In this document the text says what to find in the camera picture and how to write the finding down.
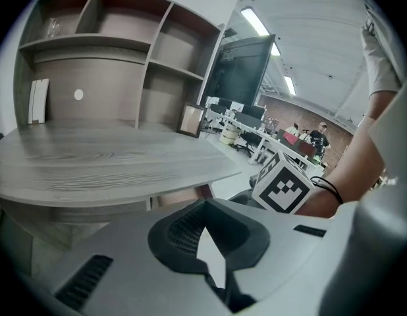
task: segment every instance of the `white cube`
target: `white cube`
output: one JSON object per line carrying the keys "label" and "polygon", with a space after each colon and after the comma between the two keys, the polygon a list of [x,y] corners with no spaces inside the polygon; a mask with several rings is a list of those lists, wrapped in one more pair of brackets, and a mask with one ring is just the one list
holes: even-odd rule
{"label": "white cube", "polygon": [[268,210],[295,213],[314,186],[305,172],[282,151],[259,172],[252,198]]}

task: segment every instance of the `white ceiling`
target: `white ceiling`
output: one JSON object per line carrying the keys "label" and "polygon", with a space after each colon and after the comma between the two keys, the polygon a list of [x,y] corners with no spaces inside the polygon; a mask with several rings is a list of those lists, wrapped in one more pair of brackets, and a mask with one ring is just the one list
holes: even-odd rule
{"label": "white ceiling", "polygon": [[[366,64],[360,28],[366,21],[362,0],[239,0],[228,27],[236,41],[256,36],[240,11],[251,6],[276,34],[280,57],[270,59],[263,85],[353,132],[367,106]],[[293,79],[296,96],[283,76]]]}

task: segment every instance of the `office desk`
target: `office desk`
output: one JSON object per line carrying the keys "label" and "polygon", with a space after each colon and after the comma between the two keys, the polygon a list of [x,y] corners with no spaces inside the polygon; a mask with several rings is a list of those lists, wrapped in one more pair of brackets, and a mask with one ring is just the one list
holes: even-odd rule
{"label": "office desk", "polygon": [[117,120],[34,124],[0,141],[0,202],[21,224],[35,225],[26,210],[44,223],[108,222],[150,198],[238,173],[205,140]]}
{"label": "office desk", "polygon": [[261,137],[261,142],[259,143],[258,147],[256,148],[256,150],[254,151],[254,154],[252,155],[252,158],[249,158],[249,164],[254,164],[256,159],[258,158],[259,153],[262,150],[263,145],[265,144],[265,142],[269,142],[271,143],[272,148],[275,151],[282,151],[284,153],[286,153],[287,155],[289,155],[292,158],[298,159],[299,161],[303,162],[305,165],[308,166],[307,170],[305,171],[308,177],[312,177],[312,176],[321,176],[323,174],[323,168],[320,165],[315,165],[313,164],[311,161],[307,160],[305,157],[301,156],[299,153],[291,150],[290,148],[288,148],[287,146],[283,145],[282,143],[280,143],[279,141],[277,141],[275,138],[272,138],[269,134],[263,133],[262,131],[256,130],[254,128],[250,128],[249,126],[246,126],[244,124],[242,124],[241,122],[238,122],[237,120],[234,120],[233,118],[230,118],[228,116],[225,115],[220,115],[218,113],[214,113],[211,110],[207,110],[207,113],[212,113],[213,115],[217,115],[217,117],[221,117],[227,121],[229,121],[231,124],[233,124],[234,126],[236,126],[237,128],[243,130],[243,131],[247,131],[247,132],[253,132],[254,134],[257,134],[259,137]]}

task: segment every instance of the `brick wall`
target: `brick wall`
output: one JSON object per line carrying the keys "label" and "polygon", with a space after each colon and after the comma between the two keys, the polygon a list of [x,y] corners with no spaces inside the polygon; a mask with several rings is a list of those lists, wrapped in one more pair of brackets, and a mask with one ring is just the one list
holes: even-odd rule
{"label": "brick wall", "polygon": [[325,135],[331,144],[331,148],[326,150],[325,156],[322,159],[322,161],[329,165],[325,175],[328,175],[336,167],[346,146],[350,144],[351,139],[353,138],[353,135],[336,124],[311,111],[298,107],[297,105],[267,96],[261,96],[258,105],[262,107],[266,105],[267,111],[265,115],[279,120],[277,130],[285,130],[296,123],[300,132],[303,129],[312,131],[317,129],[320,122],[327,123],[328,129],[325,132]]}

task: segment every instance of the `gray wood grain desktop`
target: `gray wood grain desktop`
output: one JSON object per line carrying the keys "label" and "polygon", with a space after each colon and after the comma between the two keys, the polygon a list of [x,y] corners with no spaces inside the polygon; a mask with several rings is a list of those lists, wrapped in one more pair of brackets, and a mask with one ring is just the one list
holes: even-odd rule
{"label": "gray wood grain desktop", "polygon": [[121,205],[238,173],[205,140],[117,120],[34,124],[0,141],[0,198],[32,205]]}

